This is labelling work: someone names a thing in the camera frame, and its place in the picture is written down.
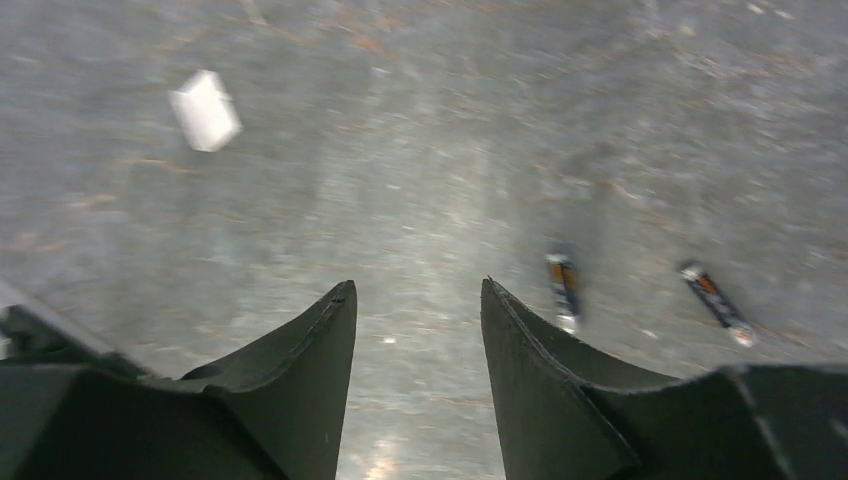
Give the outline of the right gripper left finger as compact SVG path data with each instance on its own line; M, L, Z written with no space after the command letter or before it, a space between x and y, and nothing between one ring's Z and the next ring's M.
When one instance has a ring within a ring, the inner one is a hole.
M1 358L5 479L332 479L355 345L345 281L179 378L64 351Z

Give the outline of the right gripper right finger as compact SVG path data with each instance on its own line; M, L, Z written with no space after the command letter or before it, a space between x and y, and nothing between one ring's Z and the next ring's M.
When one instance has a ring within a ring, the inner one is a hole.
M481 329L510 479L847 475L843 364L738 364L677 379L593 348L491 279Z

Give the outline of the AAA battery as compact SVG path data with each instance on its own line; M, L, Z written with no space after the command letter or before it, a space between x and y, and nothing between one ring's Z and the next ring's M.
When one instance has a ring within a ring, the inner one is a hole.
M681 263L679 274L736 343L748 348L756 343L755 332L751 324L743 318L735 304L717 285L700 262L688 260Z
M557 322L563 330L575 334L581 327L581 313L574 263L564 253L548 253L545 260L552 281Z

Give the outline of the white battery compartment cover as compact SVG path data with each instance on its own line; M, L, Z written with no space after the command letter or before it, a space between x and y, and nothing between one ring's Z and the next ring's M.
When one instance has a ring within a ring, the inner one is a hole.
M199 152L217 152L243 127L217 72L201 69L179 89L170 91L169 103L189 144Z

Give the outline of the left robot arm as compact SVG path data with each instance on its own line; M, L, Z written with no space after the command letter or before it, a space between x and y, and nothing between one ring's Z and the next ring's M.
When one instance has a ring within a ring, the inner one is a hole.
M153 374L116 346L5 279L1 281L1 342L9 359L66 351L85 362L105 364L131 377Z

